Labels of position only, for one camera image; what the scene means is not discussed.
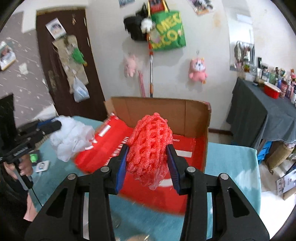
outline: mirror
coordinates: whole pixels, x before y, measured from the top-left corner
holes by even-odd
[[[246,0],[222,0],[229,28],[230,70],[255,64],[252,19]]]

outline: red plastic bowl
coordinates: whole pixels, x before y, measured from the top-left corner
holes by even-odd
[[[281,90],[275,85],[266,82],[264,84],[264,93],[271,98],[277,99],[279,97],[279,94],[281,93]]]

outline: brown door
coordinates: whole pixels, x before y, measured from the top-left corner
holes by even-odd
[[[52,41],[54,38],[46,24],[58,18],[68,35],[75,35],[78,48],[83,53],[87,66],[84,67],[89,84],[86,85],[90,98],[76,103],[69,92],[66,73],[59,60]],[[67,10],[45,13],[37,16],[36,30],[38,47],[49,93],[59,115],[82,117],[103,121],[107,117],[104,95],[97,75],[86,27],[85,11]]]

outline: red foam net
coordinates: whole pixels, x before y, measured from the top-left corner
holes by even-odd
[[[144,186],[155,190],[168,172],[166,146],[172,144],[173,133],[159,113],[138,121],[127,144],[127,171]]]

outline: human hand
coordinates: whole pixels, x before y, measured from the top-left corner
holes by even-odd
[[[16,174],[13,172],[15,169],[15,165],[14,164],[7,164],[6,162],[4,163],[4,168],[6,170],[6,172],[15,180],[17,180],[17,176]],[[32,168],[32,162],[30,160],[30,155],[24,155],[22,156],[22,162],[19,164],[19,169],[20,171],[20,175],[27,175],[30,176],[33,173],[33,168]]]

